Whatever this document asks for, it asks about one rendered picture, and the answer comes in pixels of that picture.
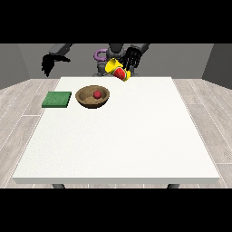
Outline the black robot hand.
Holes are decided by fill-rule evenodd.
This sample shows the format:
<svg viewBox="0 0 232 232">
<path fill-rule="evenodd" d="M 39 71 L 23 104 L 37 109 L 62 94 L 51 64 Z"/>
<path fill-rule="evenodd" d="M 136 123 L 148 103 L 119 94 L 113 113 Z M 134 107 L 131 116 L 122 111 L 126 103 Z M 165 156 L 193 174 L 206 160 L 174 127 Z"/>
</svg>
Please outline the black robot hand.
<svg viewBox="0 0 232 232">
<path fill-rule="evenodd" d="M 141 58 L 141 51 L 137 48 L 129 47 L 123 57 L 123 68 L 128 71 L 131 66 L 137 68 Z"/>
<path fill-rule="evenodd" d="M 42 71 L 46 76 L 50 75 L 51 70 L 54 67 L 55 62 L 69 62 L 70 59 L 56 54 L 46 54 L 42 59 Z"/>
</svg>

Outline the yellow cup with melon print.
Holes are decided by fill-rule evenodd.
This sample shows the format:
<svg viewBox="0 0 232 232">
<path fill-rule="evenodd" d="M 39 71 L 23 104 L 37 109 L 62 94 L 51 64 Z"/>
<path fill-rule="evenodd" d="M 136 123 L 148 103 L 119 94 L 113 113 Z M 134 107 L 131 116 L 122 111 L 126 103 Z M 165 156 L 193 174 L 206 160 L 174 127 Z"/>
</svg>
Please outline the yellow cup with melon print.
<svg viewBox="0 0 232 232">
<path fill-rule="evenodd" d="M 123 65 L 115 58 L 111 58 L 105 65 L 105 72 L 126 82 L 131 77 L 131 72 L 123 68 Z"/>
</svg>

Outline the green square pad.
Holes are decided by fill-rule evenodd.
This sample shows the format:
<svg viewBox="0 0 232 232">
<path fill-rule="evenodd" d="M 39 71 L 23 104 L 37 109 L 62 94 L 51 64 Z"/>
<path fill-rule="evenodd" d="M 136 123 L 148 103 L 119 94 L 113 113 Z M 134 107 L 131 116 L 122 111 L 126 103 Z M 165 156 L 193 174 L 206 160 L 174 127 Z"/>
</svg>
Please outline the green square pad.
<svg viewBox="0 0 232 232">
<path fill-rule="evenodd" d="M 66 108 L 71 98 L 71 92 L 48 92 L 43 100 L 43 108 Z"/>
</svg>

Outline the brown wooden bowl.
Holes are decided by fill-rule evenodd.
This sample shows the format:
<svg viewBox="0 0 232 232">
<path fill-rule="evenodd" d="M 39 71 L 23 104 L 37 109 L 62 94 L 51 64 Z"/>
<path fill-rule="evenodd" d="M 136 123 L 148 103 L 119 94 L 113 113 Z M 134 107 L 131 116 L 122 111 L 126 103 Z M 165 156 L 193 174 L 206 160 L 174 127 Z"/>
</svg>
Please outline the brown wooden bowl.
<svg viewBox="0 0 232 232">
<path fill-rule="evenodd" d="M 101 98 L 95 99 L 93 93 L 95 91 L 101 92 Z M 81 106 L 88 109 L 97 109 L 103 106 L 110 97 L 110 92 L 107 88 L 100 85 L 89 85 L 82 87 L 77 93 L 75 98 Z"/>
</svg>

